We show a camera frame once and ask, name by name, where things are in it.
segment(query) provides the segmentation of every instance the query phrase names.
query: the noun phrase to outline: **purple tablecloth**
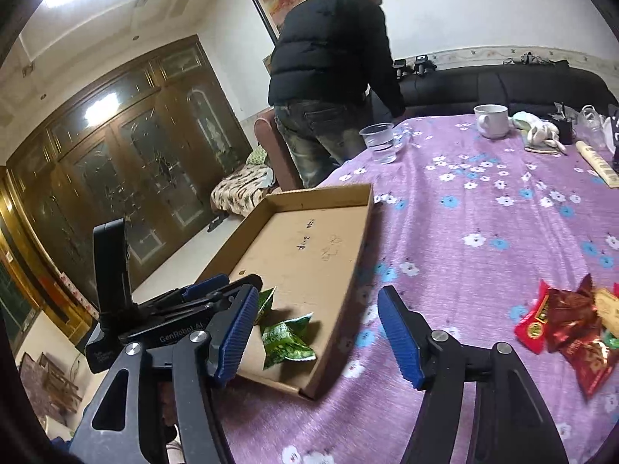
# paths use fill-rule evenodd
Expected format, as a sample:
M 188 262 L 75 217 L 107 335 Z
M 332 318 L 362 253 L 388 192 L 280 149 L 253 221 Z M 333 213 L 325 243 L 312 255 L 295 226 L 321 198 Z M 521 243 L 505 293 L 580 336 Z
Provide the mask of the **purple tablecloth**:
M 345 327 L 337 352 L 349 363 L 318 402 L 234 381 L 219 410 L 236 461 L 400 461 L 423 393 L 402 379 L 378 319 L 377 292 L 390 284 L 432 328 L 462 343 L 510 342 L 552 413 L 570 464 L 584 463 L 619 418 L 618 372 L 587 402 L 564 357 L 536 356 L 513 328 L 541 279 L 574 289 L 589 272 L 598 286 L 619 281 L 619 190 L 575 148 L 561 157 L 527 153 L 519 135 L 495 142 L 478 136 L 473 116 L 404 125 L 410 142 L 396 162 L 375 164 L 365 151 L 322 185 L 372 183 L 376 194 L 351 309 L 361 315 L 361 330 L 352 336 Z M 466 460 L 474 397 L 467 384 L 453 463 Z

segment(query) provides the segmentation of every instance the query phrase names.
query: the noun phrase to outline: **cardboard tray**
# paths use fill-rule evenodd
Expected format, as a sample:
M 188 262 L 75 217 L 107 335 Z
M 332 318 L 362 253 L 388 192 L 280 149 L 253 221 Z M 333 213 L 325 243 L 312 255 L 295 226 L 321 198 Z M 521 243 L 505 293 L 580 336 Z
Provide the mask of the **cardboard tray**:
M 344 316 L 371 208 L 370 184 L 268 195 L 238 226 L 197 282 L 219 273 L 235 281 L 258 274 L 277 287 L 264 324 L 313 312 L 306 341 L 311 362 L 285 361 L 262 370 L 264 347 L 254 326 L 238 373 L 282 392 L 315 398 Z

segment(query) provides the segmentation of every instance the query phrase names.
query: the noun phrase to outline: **metal screw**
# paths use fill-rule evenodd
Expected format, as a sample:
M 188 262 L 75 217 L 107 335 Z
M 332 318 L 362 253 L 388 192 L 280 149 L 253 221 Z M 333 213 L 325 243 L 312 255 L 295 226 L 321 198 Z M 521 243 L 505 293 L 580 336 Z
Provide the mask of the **metal screw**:
M 447 342 L 447 339 L 450 337 L 450 334 L 447 331 L 443 330 L 434 330 L 432 331 L 432 339 L 436 342 Z
M 138 344 L 138 342 L 132 342 L 128 346 L 125 347 L 125 352 L 129 356 L 135 356 L 142 350 L 142 346 Z
M 512 352 L 512 348 L 511 345 L 505 342 L 499 342 L 498 344 L 496 344 L 496 350 L 499 351 L 501 354 L 511 354 Z
M 193 343 L 203 342 L 204 340 L 206 340 L 206 331 L 204 330 L 192 331 L 190 334 L 190 340 Z

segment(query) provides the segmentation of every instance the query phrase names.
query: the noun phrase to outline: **person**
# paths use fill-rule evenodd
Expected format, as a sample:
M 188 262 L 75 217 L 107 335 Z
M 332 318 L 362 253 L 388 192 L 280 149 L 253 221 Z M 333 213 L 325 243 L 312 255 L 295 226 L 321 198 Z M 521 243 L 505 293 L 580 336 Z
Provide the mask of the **person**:
M 365 149 L 359 131 L 372 124 L 368 84 L 402 119 L 381 4 L 307 0 L 286 16 L 271 56 L 268 103 L 306 188 Z

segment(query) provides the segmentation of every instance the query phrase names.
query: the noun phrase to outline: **red snack packet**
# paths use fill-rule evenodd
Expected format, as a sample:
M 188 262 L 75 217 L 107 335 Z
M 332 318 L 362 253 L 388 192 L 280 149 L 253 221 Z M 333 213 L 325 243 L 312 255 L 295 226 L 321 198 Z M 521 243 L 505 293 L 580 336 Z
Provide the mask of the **red snack packet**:
M 612 350 L 601 339 L 602 322 L 570 344 L 561 347 L 561 354 L 576 371 L 578 385 L 590 398 L 607 379 L 619 359 L 619 349 Z
M 588 333 L 598 322 L 591 274 L 578 290 L 548 290 L 548 313 L 545 330 L 549 352 L 553 353 L 574 339 Z
M 549 285 L 540 282 L 537 302 L 522 321 L 514 328 L 514 333 L 522 344 L 536 354 L 544 350 L 544 327 L 547 323 Z

